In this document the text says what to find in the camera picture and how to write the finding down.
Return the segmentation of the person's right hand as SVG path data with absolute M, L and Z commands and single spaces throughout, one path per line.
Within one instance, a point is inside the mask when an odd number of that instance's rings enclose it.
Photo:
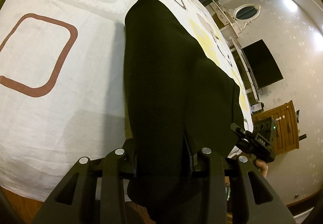
M 260 159 L 256 159 L 255 166 L 258 168 L 258 171 L 260 172 L 260 174 L 264 178 L 266 178 L 268 174 L 268 169 L 269 169 L 268 164 Z

